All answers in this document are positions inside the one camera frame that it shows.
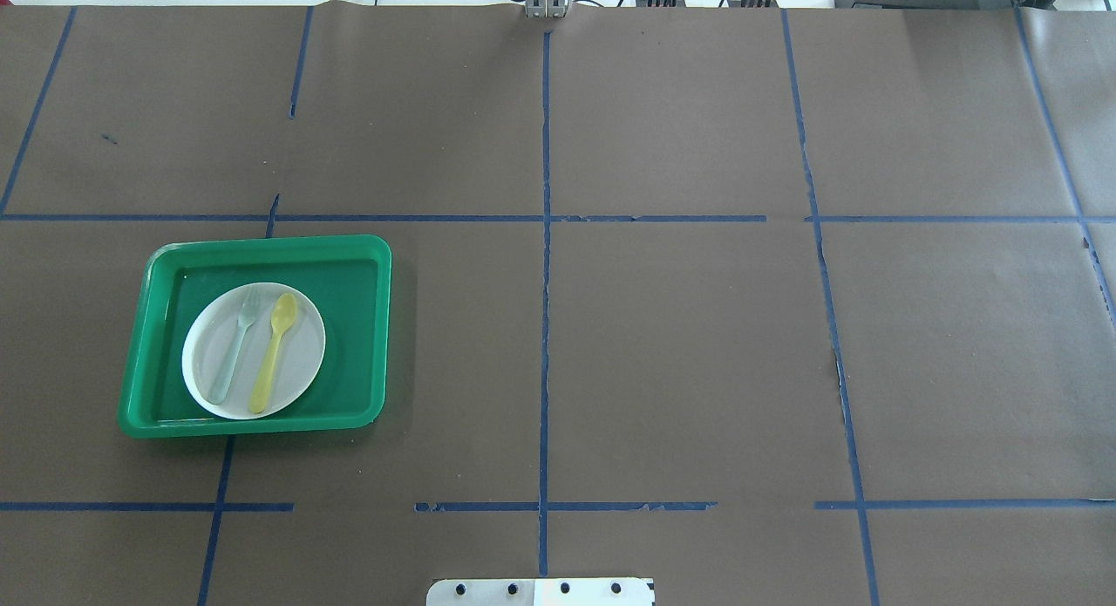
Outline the yellow plastic spoon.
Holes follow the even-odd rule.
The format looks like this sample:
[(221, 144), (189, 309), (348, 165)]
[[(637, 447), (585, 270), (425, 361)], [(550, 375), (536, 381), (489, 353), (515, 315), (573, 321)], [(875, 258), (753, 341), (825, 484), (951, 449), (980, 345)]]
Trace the yellow plastic spoon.
[(276, 364), (278, 364), (279, 352), (282, 348), (283, 335), (294, 327), (298, 317), (298, 304), (296, 297), (290, 292), (283, 292), (276, 299), (275, 308), (270, 315), (271, 335), (262, 366), (256, 374), (254, 388), (248, 400), (248, 411), (251, 414), (263, 414), (269, 407), (270, 397), (275, 389)]

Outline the green plastic tray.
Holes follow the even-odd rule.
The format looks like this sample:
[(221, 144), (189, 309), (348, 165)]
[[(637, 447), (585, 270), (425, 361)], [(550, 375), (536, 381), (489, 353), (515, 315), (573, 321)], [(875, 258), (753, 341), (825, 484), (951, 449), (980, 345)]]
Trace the green plastic tray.
[[(299, 289), (323, 316), (326, 352), (310, 388), (290, 407), (234, 422), (187, 394), (182, 352), (187, 328), (228, 289), (278, 282)], [(117, 407), (136, 439), (350, 430), (385, 403), (391, 250), (377, 235), (307, 235), (175, 243), (151, 256), (140, 288)]]

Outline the pale green plastic fork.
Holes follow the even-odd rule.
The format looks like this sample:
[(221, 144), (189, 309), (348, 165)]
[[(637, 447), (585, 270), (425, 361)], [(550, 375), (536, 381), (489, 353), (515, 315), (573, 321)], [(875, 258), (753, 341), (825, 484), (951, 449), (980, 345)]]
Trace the pale green plastic fork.
[(248, 288), (244, 294), (240, 310), (235, 315), (234, 338), (228, 345), (227, 356), (224, 356), (211, 391), (208, 393), (208, 402), (211, 404), (220, 405), (227, 402), (248, 329), (254, 325), (256, 317), (258, 317), (261, 295), (262, 292), (256, 287)]

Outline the white round plate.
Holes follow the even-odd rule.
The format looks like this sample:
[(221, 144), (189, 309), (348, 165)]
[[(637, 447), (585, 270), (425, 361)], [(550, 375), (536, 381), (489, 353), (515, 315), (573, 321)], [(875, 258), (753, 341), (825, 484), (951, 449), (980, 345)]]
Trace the white round plate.
[[(250, 287), (256, 287), (262, 292), (258, 317), (254, 325), (248, 329), (227, 402), (220, 405), (211, 404), (208, 395), (227, 356), (228, 345), (234, 338), (235, 316)], [(290, 331), (283, 335), (269, 407), (263, 414), (251, 414), (248, 411), (248, 400), (254, 388), (256, 374), (262, 366), (270, 339), (270, 315), (276, 299), (283, 292), (290, 292), (296, 297), (298, 317)], [(218, 296), (187, 328), (180, 352), (180, 372), (187, 394), (212, 415), (234, 422), (270, 417), (290, 407), (310, 388), (323, 368), (326, 344), (323, 315), (299, 289), (278, 282), (244, 283)]]

